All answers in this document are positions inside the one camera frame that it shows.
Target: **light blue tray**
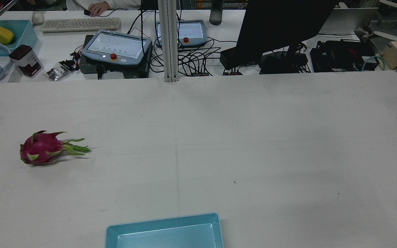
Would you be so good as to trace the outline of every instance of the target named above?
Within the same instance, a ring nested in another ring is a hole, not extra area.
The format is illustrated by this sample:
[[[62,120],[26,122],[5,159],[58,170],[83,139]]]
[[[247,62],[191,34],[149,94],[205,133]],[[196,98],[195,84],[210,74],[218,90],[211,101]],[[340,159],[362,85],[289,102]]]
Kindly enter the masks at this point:
[[[105,248],[223,248],[217,213],[110,225]]]
[[[30,20],[0,20],[0,27],[7,28],[14,34],[11,43],[6,45],[12,52],[21,44],[34,47],[38,39]],[[7,56],[7,52],[0,49],[0,56]]]

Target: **dragon fruit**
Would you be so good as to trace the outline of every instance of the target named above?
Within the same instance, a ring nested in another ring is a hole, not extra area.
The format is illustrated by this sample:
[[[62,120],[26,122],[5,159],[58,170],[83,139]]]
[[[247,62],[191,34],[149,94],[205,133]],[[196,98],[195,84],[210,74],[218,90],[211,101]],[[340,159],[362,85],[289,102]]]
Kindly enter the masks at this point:
[[[56,136],[65,132],[45,133],[42,130],[35,132],[30,136],[19,150],[21,160],[26,164],[50,164],[56,161],[57,156],[62,151],[68,152],[71,155],[85,155],[90,152],[88,146],[76,146],[70,142],[78,142],[84,140],[68,139],[65,141],[58,140]]]

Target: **yellow bell pepper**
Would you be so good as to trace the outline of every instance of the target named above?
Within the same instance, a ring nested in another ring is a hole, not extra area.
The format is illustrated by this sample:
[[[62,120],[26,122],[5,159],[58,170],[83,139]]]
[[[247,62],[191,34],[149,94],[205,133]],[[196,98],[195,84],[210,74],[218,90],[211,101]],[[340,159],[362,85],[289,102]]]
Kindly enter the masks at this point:
[[[10,31],[6,28],[0,27],[0,43],[1,44],[9,44],[12,41],[13,37],[14,37],[14,34],[12,31]]]

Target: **water bottle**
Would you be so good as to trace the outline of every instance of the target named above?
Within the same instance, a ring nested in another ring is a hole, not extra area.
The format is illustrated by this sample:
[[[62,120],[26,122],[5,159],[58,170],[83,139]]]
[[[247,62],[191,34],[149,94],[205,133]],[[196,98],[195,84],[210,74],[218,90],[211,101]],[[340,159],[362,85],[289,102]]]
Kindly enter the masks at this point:
[[[219,25],[222,23],[223,13],[223,0],[212,0],[211,3],[211,15],[209,16],[209,22],[212,25]]]

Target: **teal cable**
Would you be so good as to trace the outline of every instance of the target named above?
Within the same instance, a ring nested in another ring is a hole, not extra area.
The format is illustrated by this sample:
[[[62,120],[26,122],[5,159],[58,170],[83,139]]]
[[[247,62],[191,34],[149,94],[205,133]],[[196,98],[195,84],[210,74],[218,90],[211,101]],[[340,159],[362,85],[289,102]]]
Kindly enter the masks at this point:
[[[365,66],[365,64],[366,64],[369,60],[371,60],[372,58],[378,58],[378,59],[380,59],[380,60],[383,62],[383,65],[384,65],[383,71],[386,70],[386,61],[385,61],[383,58],[381,58],[380,56],[375,55],[375,56],[371,56],[371,57],[369,57],[368,59],[366,59],[366,61],[365,61],[364,64],[363,64],[363,67],[362,67],[362,69],[361,69],[361,72],[364,71],[364,66]]]

